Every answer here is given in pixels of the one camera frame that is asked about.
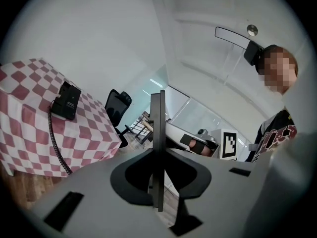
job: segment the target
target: wooden floor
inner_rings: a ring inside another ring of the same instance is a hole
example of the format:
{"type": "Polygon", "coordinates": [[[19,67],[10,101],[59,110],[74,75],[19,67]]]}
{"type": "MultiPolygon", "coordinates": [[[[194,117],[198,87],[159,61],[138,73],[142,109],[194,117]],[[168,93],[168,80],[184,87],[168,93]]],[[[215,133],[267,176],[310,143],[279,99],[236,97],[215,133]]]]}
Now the wooden floor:
{"type": "MultiPolygon", "coordinates": [[[[148,140],[141,145],[133,134],[126,133],[125,138],[128,141],[128,146],[120,148],[117,154],[129,154],[136,150],[147,149],[152,146],[148,140]]],[[[45,193],[50,191],[55,184],[62,179],[60,177],[46,177],[34,175],[19,171],[14,171],[14,176],[9,176],[2,164],[0,164],[0,174],[4,184],[9,189],[13,200],[18,206],[24,209],[30,209],[32,205],[45,193]]],[[[178,206],[178,197],[165,188],[163,212],[156,213],[160,219],[168,226],[173,226],[176,219],[178,206]]]]}

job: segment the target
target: ceiling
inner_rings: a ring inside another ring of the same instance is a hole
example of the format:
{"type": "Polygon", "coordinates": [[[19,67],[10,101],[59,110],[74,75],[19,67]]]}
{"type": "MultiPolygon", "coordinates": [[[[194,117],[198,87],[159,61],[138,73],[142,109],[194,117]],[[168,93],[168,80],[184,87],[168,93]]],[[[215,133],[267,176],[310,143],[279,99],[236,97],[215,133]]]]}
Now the ceiling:
{"type": "MultiPolygon", "coordinates": [[[[158,0],[154,5],[158,13],[158,0]]],[[[283,108],[281,96],[264,86],[241,47],[214,36],[215,28],[229,29],[263,47],[287,48],[298,60],[299,73],[313,57],[307,34],[283,0],[163,0],[163,5],[165,13],[158,19],[169,80],[178,77],[180,67],[190,68],[239,93],[265,118],[283,108]],[[248,35],[249,24],[257,26],[257,36],[248,35]]]]}

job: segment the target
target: round ceiling fixture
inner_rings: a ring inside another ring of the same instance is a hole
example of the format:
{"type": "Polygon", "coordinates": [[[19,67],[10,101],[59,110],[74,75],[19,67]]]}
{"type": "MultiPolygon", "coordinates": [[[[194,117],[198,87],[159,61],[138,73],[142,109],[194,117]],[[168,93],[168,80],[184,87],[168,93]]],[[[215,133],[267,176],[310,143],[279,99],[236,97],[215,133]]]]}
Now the round ceiling fixture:
{"type": "Polygon", "coordinates": [[[247,31],[251,36],[256,36],[258,34],[258,29],[255,25],[248,25],[247,31]]]}

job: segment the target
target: black shirt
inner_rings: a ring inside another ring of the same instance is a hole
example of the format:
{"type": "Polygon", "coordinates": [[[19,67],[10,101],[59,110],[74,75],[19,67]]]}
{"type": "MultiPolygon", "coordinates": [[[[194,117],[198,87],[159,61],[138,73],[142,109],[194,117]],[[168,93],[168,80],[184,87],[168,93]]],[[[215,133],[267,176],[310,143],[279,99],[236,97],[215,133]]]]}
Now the black shirt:
{"type": "Polygon", "coordinates": [[[261,126],[255,140],[259,144],[256,151],[251,151],[246,162],[257,161],[263,152],[273,151],[284,140],[295,137],[297,129],[287,110],[280,111],[262,134],[261,126]]]}

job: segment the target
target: red and white checkered tablecloth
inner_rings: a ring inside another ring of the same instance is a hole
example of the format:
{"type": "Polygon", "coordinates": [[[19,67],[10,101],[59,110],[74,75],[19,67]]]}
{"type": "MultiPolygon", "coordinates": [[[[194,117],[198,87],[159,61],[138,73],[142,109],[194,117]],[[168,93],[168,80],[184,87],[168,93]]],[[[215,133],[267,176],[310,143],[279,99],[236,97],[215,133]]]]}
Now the red and white checkered tablecloth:
{"type": "MultiPolygon", "coordinates": [[[[29,59],[0,67],[0,159],[13,170],[64,177],[49,135],[47,108],[67,80],[43,59],[29,59]]],[[[52,114],[60,152],[76,171],[114,156],[121,141],[100,101],[82,91],[76,118],[52,114]]]]}

